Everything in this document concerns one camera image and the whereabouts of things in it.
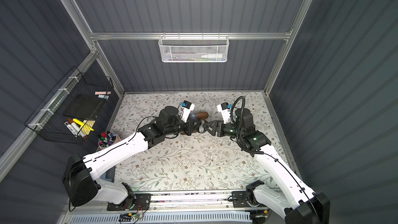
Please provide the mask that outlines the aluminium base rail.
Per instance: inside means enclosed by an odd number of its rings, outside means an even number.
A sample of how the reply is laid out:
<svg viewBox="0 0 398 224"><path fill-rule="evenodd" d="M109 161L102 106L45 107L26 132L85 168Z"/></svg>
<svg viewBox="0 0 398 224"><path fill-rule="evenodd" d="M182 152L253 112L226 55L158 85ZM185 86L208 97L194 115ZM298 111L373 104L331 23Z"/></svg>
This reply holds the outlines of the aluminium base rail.
<svg viewBox="0 0 398 224"><path fill-rule="evenodd" d="M140 212L155 211L215 211L223 209L270 209L275 213L286 214L289 209L296 209L309 200L304 193L294 203L281 192L260 185L253 190L199 190L199 191L166 191L138 192L130 203L121 205L101 202L89 202L72 207L74 214L101 212Z"/></svg>

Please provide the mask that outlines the yellow highlighter marker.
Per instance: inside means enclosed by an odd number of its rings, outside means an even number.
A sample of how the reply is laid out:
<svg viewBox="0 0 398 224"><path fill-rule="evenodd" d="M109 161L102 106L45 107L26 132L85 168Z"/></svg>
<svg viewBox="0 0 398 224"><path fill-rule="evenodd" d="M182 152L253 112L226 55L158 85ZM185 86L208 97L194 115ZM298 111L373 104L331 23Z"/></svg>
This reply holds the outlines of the yellow highlighter marker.
<svg viewBox="0 0 398 224"><path fill-rule="evenodd" d="M95 121L94 121L94 120L84 120L84 121L80 121L80 120L74 118L73 121L74 121L76 124L80 125L80 129L81 129L82 131L88 131L88 132L94 131L94 129L93 129L93 125L95 124Z"/></svg>

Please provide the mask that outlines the wooden T-bar watch stand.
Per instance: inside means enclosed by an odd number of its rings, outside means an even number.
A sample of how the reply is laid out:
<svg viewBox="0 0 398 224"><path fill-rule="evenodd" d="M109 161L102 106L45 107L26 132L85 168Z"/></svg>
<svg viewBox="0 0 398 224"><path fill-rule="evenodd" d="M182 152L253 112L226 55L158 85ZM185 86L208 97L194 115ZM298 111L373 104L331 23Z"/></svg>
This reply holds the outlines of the wooden T-bar watch stand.
<svg viewBox="0 0 398 224"><path fill-rule="evenodd" d="M201 121L202 124L203 124L203 123L206 123L206 122L207 122L207 118L209 117L209 115L208 115L207 112L199 112L199 113L193 113L193 114L196 114L196 115L197 115L197 121ZM204 129L203 129L203 127L202 127L202 124L201 124L201 126L199 127L198 131L195 132L195 133L203 134L203 133L206 132L206 131L204 131Z"/></svg>

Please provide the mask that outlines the white tube in basket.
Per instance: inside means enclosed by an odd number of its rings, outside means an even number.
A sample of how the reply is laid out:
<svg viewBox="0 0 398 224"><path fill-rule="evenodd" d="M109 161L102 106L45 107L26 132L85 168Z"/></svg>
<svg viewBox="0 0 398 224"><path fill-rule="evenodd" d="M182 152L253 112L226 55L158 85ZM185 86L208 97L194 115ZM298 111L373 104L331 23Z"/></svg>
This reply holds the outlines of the white tube in basket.
<svg viewBox="0 0 398 224"><path fill-rule="evenodd" d="M223 54L205 54L201 55L201 58L207 60L222 60Z"/></svg>

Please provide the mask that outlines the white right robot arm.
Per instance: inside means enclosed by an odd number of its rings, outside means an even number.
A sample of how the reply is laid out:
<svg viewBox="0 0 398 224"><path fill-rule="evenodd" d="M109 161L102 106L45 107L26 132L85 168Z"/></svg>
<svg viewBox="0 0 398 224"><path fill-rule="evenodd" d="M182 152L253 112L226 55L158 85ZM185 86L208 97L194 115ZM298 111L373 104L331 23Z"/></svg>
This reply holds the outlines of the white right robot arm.
<svg viewBox="0 0 398 224"><path fill-rule="evenodd" d="M267 206L287 224L329 223L331 203L328 197L316 193L289 168L269 138L256 130L245 102L245 97L240 96L233 104L219 104L217 111L223 119L208 122L203 127L212 136L232 138L241 151L249 153L265 167L282 190L279 194L267 188L263 181L256 180L246 186L248 204Z"/></svg>

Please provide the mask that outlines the white marker in basket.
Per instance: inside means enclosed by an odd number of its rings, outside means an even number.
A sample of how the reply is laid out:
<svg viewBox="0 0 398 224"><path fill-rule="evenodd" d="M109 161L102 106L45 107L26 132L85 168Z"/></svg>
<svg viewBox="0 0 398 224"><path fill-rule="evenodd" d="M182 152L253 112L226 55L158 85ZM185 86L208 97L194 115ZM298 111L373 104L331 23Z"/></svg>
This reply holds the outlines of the white marker in basket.
<svg viewBox="0 0 398 224"><path fill-rule="evenodd" d="M64 125L69 129L69 131L74 135L78 136L78 131L70 124L68 121L64 122Z"/></svg>

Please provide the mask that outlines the pink cup with markers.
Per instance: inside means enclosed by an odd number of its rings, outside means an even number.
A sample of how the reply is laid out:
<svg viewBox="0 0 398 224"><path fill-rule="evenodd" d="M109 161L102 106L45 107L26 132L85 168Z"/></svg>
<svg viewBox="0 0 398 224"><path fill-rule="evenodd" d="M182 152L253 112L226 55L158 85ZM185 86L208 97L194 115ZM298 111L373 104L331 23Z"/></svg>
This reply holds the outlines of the pink cup with markers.
<svg viewBox="0 0 398 224"><path fill-rule="evenodd" d="M109 146L111 146L113 143L116 142L117 138L118 135L110 131L106 131L99 134L97 136L97 143L99 149L103 150L105 148L108 148Z"/></svg>

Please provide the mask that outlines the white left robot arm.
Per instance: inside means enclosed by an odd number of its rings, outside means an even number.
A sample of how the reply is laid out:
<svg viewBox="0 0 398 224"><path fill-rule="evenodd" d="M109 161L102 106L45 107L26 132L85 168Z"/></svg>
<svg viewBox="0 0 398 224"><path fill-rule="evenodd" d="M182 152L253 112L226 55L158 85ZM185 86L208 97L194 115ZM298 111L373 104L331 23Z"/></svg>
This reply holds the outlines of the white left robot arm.
<svg viewBox="0 0 398 224"><path fill-rule="evenodd" d="M135 208L138 201L127 183L112 183L101 176L125 159L146 151L155 145L199 130L207 112L193 113L191 109L173 106L162 109L151 121L139 124L136 131L124 140L104 150L85 156L69 158L62 183L69 197L69 206L78 207L89 202L108 202L110 210Z"/></svg>

